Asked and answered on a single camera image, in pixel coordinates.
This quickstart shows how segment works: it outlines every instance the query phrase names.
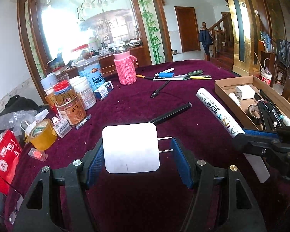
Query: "pink knitted bottle cover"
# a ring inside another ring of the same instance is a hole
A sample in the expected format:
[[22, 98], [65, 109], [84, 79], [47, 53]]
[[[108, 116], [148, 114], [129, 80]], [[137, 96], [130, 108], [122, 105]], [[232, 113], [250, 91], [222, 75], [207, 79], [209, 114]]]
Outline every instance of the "pink knitted bottle cover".
[[136, 57], [132, 55], [124, 59], [114, 60], [119, 81], [122, 85], [130, 85], [136, 81], [136, 73], [134, 68], [136, 61]]

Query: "table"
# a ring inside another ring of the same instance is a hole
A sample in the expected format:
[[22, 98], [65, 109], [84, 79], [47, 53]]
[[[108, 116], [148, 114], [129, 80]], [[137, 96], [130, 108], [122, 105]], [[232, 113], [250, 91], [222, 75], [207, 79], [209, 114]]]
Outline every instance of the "table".
[[[30, 158], [26, 147], [20, 157], [12, 185], [26, 194], [36, 174], [43, 166], [53, 169], [66, 167], [75, 159], [81, 159], [86, 151], [93, 149], [109, 125], [133, 124], [149, 121], [187, 102], [192, 108], [183, 114], [157, 126], [158, 137], [173, 136], [192, 150], [196, 158], [204, 159], [213, 166], [227, 168], [238, 166], [251, 187], [263, 212], [267, 227], [278, 220], [290, 200], [290, 186], [283, 184], [277, 174], [260, 184], [245, 157], [232, 149], [231, 136], [215, 116], [196, 97], [204, 87], [224, 107], [215, 94], [214, 82], [233, 75], [210, 62], [189, 60], [137, 68], [137, 74], [153, 74], [175, 68], [177, 75], [203, 69], [213, 80], [171, 81], [160, 94], [150, 95], [164, 81], [153, 82], [138, 78], [137, 82], [123, 86], [116, 75], [108, 77], [114, 85], [109, 96], [98, 101], [87, 111], [92, 118], [78, 131], [73, 128], [56, 142], [46, 153], [45, 162]], [[159, 149], [169, 149], [170, 140], [159, 141]], [[192, 191], [182, 184], [171, 153], [160, 154], [160, 168], [155, 172], [114, 175], [103, 168], [97, 184], [87, 191], [87, 197], [101, 232], [115, 231], [179, 231], [192, 197]], [[11, 214], [11, 191], [6, 200], [5, 215]], [[69, 224], [66, 199], [61, 193], [64, 220]]]

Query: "red cap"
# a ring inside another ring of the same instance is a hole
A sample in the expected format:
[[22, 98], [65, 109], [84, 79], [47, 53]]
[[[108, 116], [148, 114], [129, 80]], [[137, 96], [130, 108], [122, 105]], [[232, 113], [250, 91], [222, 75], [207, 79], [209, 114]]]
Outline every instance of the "red cap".
[[64, 80], [64, 81], [61, 81], [61, 82], [55, 84], [54, 87], [53, 87], [53, 90], [54, 91], [60, 91], [60, 90], [63, 90], [65, 88], [69, 87], [69, 86], [70, 86], [69, 81], [68, 80]]
[[79, 51], [79, 50], [84, 49], [84, 48], [89, 48], [89, 45], [88, 44], [84, 44], [84, 45], [82, 45], [80, 47], [77, 47], [77, 48], [71, 50], [71, 52]]

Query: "barcode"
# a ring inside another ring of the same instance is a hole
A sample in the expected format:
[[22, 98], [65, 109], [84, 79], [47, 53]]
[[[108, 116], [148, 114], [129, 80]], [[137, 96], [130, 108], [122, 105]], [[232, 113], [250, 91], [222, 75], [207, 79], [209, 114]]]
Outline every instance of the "barcode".
[[68, 127], [68, 123], [66, 122], [60, 129], [59, 132], [62, 133], [67, 127]]

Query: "red packaging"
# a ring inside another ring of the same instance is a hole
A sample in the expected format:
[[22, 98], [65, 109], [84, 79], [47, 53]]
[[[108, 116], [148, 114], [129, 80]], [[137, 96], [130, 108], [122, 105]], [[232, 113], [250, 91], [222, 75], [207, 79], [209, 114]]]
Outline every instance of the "red packaging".
[[22, 148], [10, 130], [0, 135], [0, 192], [5, 195], [14, 178], [21, 152]]

